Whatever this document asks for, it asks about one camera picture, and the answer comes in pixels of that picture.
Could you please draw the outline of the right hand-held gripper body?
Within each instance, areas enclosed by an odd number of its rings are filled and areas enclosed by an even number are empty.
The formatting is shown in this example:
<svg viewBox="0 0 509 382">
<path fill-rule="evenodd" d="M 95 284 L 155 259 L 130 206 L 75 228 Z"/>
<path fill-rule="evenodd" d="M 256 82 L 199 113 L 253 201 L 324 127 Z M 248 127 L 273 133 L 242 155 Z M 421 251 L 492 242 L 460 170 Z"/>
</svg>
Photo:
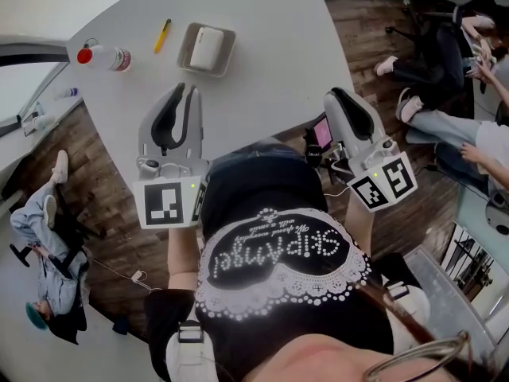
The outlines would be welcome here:
<svg viewBox="0 0 509 382">
<path fill-rule="evenodd" d="M 384 137 L 348 160 L 354 177 L 348 188 L 370 212 L 386 209 L 418 189 L 406 152 Z"/>
</svg>

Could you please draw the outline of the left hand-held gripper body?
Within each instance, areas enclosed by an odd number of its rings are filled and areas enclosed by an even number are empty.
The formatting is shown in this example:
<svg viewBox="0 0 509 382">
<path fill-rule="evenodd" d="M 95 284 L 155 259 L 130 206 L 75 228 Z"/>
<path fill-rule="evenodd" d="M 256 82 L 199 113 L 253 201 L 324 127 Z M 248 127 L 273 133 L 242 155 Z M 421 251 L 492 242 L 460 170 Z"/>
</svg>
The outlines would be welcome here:
<svg viewBox="0 0 509 382">
<path fill-rule="evenodd" d="M 210 161 L 202 151 L 183 154 L 141 146 L 136 160 L 139 177 L 132 185 L 143 229 L 187 228 L 198 224 L 208 188 Z"/>
</svg>

